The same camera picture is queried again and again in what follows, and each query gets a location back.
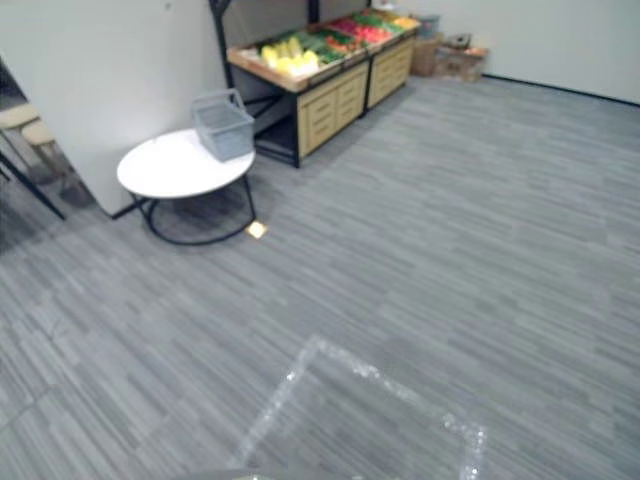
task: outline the wooden drawer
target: wooden drawer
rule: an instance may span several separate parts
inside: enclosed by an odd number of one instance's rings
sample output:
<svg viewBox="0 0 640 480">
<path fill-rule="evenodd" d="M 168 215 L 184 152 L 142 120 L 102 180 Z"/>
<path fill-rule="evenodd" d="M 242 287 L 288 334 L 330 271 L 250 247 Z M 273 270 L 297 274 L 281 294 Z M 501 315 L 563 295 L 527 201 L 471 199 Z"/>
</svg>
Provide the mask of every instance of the wooden drawer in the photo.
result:
<svg viewBox="0 0 640 480">
<path fill-rule="evenodd" d="M 364 108 L 368 65 L 362 64 L 298 98 L 298 150 L 306 156 Z"/>
<path fill-rule="evenodd" d="M 308 138 L 309 150 L 320 146 L 336 132 L 335 90 L 309 104 Z"/>
<path fill-rule="evenodd" d="M 369 107 L 374 106 L 407 81 L 415 40 L 406 40 L 378 55 L 373 61 Z"/>
<path fill-rule="evenodd" d="M 362 113 L 366 83 L 367 72 L 365 70 L 338 88 L 336 130 L 348 125 Z"/>
</svg>

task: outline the white wall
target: white wall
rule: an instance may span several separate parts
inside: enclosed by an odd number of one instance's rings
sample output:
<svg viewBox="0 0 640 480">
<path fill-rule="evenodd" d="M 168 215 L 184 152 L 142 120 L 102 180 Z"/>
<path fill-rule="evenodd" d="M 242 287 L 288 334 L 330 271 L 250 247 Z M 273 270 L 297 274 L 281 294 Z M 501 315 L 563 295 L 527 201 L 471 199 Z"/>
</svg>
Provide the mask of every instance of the white wall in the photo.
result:
<svg viewBox="0 0 640 480">
<path fill-rule="evenodd" d="M 224 85 L 206 0 L 0 0 L 0 55 L 109 214 L 127 150 Z"/>
<path fill-rule="evenodd" d="M 398 0 L 491 48 L 488 72 L 640 103 L 640 0 Z"/>
</svg>

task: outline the cardboard box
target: cardboard box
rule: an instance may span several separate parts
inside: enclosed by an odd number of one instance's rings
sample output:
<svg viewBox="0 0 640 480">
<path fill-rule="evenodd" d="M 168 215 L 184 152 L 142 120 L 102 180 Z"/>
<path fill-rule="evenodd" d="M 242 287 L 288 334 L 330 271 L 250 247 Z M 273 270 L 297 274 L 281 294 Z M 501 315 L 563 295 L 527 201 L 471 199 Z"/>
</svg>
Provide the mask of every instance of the cardboard box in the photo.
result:
<svg viewBox="0 0 640 480">
<path fill-rule="evenodd" d="M 411 75 L 430 77 L 436 66 L 436 51 L 442 45 L 444 35 L 438 33 L 434 38 L 418 38 L 411 59 Z"/>
<path fill-rule="evenodd" d="M 486 48 L 455 50 L 448 47 L 438 47 L 434 75 L 475 82 L 482 76 L 488 54 L 489 51 Z"/>
</svg>

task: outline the black chair leg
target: black chair leg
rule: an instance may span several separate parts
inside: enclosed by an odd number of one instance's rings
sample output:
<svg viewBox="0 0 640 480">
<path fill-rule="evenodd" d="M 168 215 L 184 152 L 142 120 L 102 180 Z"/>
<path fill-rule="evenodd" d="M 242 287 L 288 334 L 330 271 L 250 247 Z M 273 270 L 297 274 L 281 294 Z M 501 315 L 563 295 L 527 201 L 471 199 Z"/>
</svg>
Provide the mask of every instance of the black chair leg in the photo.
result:
<svg viewBox="0 0 640 480">
<path fill-rule="evenodd" d="M 13 174 L 14 177 L 18 179 L 20 183 L 22 183 L 27 189 L 45 205 L 49 210 L 55 213 L 61 220 L 64 220 L 64 215 L 58 208 L 51 203 L 51 200 L 47 198 L 47 196 L 42 193 L 42 191 L 35 186 L 35 184 L 27 177 L 24 173 L 22 173 L 16 166 L 9 161 L 7 157 L 4 156 L 2 152 L 0 152 L 0 163 L 2 163 L 7 169 Z"/>
</svg>

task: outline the white round table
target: white round table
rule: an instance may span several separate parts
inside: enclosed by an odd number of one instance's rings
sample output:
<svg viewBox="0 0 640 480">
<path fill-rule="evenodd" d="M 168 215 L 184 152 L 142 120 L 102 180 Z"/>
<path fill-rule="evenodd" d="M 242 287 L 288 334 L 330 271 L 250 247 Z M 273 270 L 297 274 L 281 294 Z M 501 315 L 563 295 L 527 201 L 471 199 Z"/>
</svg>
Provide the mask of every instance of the white round table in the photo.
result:
<svg viewBox="0 0 640 480">
<path fill-rule="evenodd" d="M 256 219 L 246 175 L 254 160 L 255 152 L 251 152 L 221 162 L 202 146 L 195 130 L 180 130 L 148 140 L 127 153 L 118 165 L 118 181 L 131 193 L 156 236 L 174 245 L 208 245 L 240 233 Z M 153 212 L 159 201 L 204 195 L 240 178 L 251 210 L 249 221 L 241 227 L 222 236 L 193 242 L 170 238 L 157 229 Z M 150 200 L 146 210 L 143 200 Z"/>
</svg>

